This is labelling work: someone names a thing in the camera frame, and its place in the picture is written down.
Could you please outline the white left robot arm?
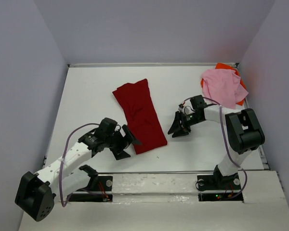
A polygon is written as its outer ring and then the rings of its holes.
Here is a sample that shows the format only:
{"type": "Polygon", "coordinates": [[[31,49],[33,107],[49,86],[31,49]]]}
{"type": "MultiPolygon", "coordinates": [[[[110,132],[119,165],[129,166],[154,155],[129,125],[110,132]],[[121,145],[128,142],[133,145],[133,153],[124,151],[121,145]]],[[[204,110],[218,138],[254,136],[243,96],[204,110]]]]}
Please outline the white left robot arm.
{"type": "Polygon", "coordinates": [[[55,203],[66,206],[75,191],[96,187],[98,173],[86,164],[96,154],[109,149],[116,160],[121,160],[130,157],[125,149],[131,144],[141,145],[127,125],[116,130],[118,123],[113,119],[106,117],[95,126],[72,147],[67,142],[62,156],[53,163],[21,177],[15,204],[36,222],[45,219],[55,203]]]}

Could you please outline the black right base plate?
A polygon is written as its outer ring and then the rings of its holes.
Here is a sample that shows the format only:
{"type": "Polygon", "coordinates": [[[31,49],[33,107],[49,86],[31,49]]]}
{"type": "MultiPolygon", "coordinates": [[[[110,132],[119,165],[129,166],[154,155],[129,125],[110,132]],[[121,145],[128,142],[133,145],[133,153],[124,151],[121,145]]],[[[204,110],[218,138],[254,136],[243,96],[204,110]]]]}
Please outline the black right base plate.
{"type": "Polygon", "coordinates": [[[238,174],[226,177],[220,184],[213,181],[213,175],[198,175],[195,187],[200,202],[244,201],[242,193],[235,197],[241,191],[238,174]]]}

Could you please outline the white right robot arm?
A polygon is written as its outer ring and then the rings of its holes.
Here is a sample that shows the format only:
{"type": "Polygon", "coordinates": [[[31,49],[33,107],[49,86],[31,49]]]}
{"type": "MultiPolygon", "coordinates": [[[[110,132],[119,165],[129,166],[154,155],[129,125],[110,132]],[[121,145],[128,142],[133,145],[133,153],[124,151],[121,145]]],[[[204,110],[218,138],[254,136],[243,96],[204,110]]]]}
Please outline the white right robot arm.
{"type": "Polygon", "coordinates": [[[246,157],[265,142],[264,132],[254,110],[225,108],[215,100],[207,103],[208,98],[202,95],[188,100],[192,111],[186,112],[185,101],[179,104],[168,134],[174,138],[187,136],[193,125],[205,121],[217,122],[221,126],[226,150],[213,174],[197,178],[196,188],[201,192],[223,190],[230,185],[244,189],[246,185],[239,182],[238,171],[242,169],[246,157]]]}

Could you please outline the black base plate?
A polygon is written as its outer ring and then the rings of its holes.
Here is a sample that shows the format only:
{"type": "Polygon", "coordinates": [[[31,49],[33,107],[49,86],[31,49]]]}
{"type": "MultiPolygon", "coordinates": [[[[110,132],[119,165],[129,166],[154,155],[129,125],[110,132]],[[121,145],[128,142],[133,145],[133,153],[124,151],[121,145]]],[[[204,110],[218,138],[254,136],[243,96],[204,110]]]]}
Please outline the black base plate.
{"type": "Polygon", "coordinates": [[[213,181],[213,175],[198,175],[195,187],[200,202],[244,201],[242,193],[235,197],[241,191],[238,174],[226,177],[220,184],[213,181]]]}
{"type": "Polygon", "coordinates": [[[89,183],[84,189],[78,189],[69,197],[69,202],[112,202],[113,176],[99,175],[96,182],[89,183]]]}

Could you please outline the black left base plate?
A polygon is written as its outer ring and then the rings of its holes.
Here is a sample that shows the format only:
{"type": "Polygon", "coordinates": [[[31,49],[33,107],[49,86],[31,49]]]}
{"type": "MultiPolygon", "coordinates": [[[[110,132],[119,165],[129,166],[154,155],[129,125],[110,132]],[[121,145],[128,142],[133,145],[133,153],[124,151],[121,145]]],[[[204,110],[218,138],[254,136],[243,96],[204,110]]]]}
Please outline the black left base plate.
{"type": "Polygon", "coordinates": [[[69,197],[69,202],[112,202],[113,176],[99,175],[96,182],[89,183],[84,189],[78,189],[69,197]]]}

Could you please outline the dark red t shirt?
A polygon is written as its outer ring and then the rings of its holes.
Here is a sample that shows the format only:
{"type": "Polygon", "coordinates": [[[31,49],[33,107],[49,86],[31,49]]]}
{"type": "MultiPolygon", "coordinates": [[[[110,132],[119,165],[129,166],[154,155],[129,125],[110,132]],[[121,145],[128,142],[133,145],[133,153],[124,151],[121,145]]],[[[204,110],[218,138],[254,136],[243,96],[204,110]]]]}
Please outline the dark red t shirt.
{"type": "Polygon", "coordinates": [[[123,109],[128,128],[142,143],[134,145],[136,154],[142,154],[168,144],[156,114],[147,79],[126,83],[113,91],[123,109]]]}

